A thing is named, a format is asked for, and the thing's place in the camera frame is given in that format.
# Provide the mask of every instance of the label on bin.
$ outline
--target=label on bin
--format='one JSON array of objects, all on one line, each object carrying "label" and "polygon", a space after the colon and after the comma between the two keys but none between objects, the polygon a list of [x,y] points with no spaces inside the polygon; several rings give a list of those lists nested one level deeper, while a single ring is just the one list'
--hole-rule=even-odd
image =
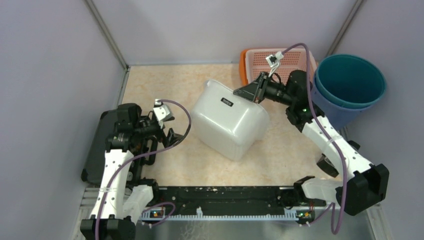
[{"label": "label on bin", "polygon": [[221,98],[221,102],[225,103],[226,105],[232,107],[234,103],[232,103],[230,100],[226,99],[225,97]]}]

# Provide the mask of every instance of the perforated basket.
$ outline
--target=perforated basket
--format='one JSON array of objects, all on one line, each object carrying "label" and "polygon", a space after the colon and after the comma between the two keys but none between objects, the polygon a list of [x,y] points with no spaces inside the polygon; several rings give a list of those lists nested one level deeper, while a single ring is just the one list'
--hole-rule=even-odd
[{"label": "perforated basket", "polygon": [[[264,48],[264,49],[249,49],[244,50],[240,56],[240,77],[243,85],[254,81],[260,72],[269,72],[271,70],[265,59],[271,54],[278,51],[284,51],[286,48]],[[314,56],[309,51],[310,71],[311,75],[317,69],[317,63]],[[294,48],[284,54],[280,60],[281,66],[277,69],[276,73],[280,75],[281,80],[286,84],[289,74],[293,70],[306,71],[306,51],[303,48]]]}]

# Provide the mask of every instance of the gray wall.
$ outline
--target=gray wall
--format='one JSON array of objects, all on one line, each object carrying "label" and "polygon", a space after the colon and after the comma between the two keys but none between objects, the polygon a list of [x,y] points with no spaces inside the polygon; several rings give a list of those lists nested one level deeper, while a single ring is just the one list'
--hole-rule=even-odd
[{"label": "gray wall", "polygon": [[367,1],[338,52],[373,62],[387,92],[350,126],[372,162],[389,171],[384,211],[395,239],[422,239],[424,136],[424,1]]},{"label": "gray wall", "polygon": [[70,237],[123,73],[82,0],[1,1],[1,239]]},{"label": "gray wall", "polygon": [[130,65],[228,63],[248,48],[324,57],[355,0],[94,0]]}]

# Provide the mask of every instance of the light wood surface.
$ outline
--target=light wood surface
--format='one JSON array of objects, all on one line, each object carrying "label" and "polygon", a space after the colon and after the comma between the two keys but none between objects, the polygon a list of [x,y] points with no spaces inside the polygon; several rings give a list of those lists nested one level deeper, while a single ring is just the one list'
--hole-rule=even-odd
[{"label": "light wood surface", "polygon": [[[189,111],[203,91],[203,83],[215,79],[231,89],[241,86],[237,64],[133,66],[123,103],[136,103],[147,114],[155,99],[170,99]],[[270,115],[265,137],[255,142],[241,161],[231,161],[202,143],[194,131],[177,147],[160,153],[142,176],[160,186],[288,186],[313,175],[331,178],[315,164],[321,152],[287,120],[286,106],[265,100]],[[187,117],[169,104],[175,120],[166,127],[183,134]]]}]

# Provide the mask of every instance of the round trash can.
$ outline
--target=round trash can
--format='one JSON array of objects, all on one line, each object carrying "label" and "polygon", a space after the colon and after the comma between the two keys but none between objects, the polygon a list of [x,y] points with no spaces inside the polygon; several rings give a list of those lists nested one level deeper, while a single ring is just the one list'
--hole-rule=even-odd
[{"label": "round trash can", "polygon": [[378,102],[386,91],[380,70],[358,56],[336,54],[325,58],[315,71],[315,86],[331,103],[363,109]]},{"label": "round trash can", "polygon": [[386,91],[386,81],[377,67],[348,54],[325,58],[313,81],[312,101],[336,130],[371,108]]}]

